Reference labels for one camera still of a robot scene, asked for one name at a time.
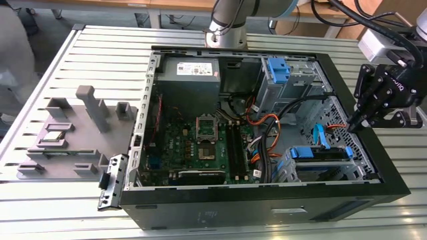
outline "green circuit board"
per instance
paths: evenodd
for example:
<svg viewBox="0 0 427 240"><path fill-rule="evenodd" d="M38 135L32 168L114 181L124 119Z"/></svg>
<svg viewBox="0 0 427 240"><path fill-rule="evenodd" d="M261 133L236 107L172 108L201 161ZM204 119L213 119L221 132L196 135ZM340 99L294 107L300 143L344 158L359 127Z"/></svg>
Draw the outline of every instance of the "green circuit board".
<svg viewBox="0 0 427 240"><path fill-rule="evenodd" d="M150 172L150 183L154 186L168 186L168 174L170 171L198 170L224 171L226 184L249 184L252 178L236 180L229 177L229 162L226 150L226 125L217 123L217 140L214 143L196 141L196 122L168 123L165 126L162 153L158 159L158 169ZM245 154L246 136L252 135L248 126L238 127L242 143L242 155Z"/></svg>

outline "motherboard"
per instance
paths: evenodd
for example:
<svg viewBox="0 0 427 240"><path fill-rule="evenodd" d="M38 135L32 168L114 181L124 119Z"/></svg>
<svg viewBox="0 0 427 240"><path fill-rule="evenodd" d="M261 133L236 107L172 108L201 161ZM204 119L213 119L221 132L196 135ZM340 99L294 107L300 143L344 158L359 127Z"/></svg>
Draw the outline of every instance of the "motherboard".
<svg viewBox="0 0 427 240"><path fill-rule="evenodd" d="M165 124L161 154L146 156L142 186L249 184L245 148L252 128L201 115L192 122Z"/></svg>

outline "white label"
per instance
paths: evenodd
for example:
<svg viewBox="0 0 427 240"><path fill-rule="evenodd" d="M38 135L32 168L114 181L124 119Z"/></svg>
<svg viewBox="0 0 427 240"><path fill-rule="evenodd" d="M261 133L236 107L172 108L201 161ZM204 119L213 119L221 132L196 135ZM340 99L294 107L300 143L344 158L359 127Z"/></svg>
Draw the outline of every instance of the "white label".
<svg viewBox="0 0 427 240"><path fill-rule="evenodd" d="M256 113L257 113L258 110L260 110L260 108L258 108L257 106L254 106L254 105L252 105L250 108L253 109L253 111L254 111Z"/></svg>
<svg viewBox="0 0 427 240"><path fill-rule="evenodd" d="M146 4L128 3L126 5L130 7L146 7Z"/></svg>
<svg viewBox="0 0 427 240"><path fill-rule="evenodd" d="M176 75L212 76L212 63L180 62L176 65Z"/></svg>
<svg viewBox="0 0 427 240"><path fill-rule="evenodd" d="M253 170L253 177L260 178L261 177L262 172L258 170Z"/></svg>
<svg viewBox="0 0 427 240"><path fill-rule="evenodd" d="M304 208L274 208L270 209L272 214L294 214L294 213L306 213Z"/></svg>

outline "blue connector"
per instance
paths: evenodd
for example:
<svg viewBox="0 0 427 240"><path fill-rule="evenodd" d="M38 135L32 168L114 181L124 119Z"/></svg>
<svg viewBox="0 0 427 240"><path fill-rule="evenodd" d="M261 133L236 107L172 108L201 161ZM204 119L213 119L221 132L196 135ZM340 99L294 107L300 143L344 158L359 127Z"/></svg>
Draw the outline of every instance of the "blue connector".
<svg viewBox="0 0 427 240"><path fill-rule="evenodd" d="M292 158L312 158L313 151L309 146L297 146L289 149Z"/></svg>
<svg viewBox="0 0 427 240"><path fill-rule="evenodd" d="M349 146L345 147L345 153L348 155L348 158L352 159L353 158L353 150Z"/></svg>
<svg viewBox="0 0 427 240"><path fill-rule="evenodd" d="M282 58L268 58L268 67L272 74L274 84L285 84L290 76L290 67Z"/></svg>

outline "power supply label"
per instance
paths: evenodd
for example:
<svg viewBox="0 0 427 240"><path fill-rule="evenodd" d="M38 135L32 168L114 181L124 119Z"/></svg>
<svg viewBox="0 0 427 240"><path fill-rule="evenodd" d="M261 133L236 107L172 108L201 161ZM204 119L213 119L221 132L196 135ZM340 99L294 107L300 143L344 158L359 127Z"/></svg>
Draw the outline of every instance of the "power supply label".
<svg viewBox="0 0 427 240"><path fill-rule="evenodd" d="M209 62L180 62L176 65L176 75L212 76L212 63Z"/></svg>

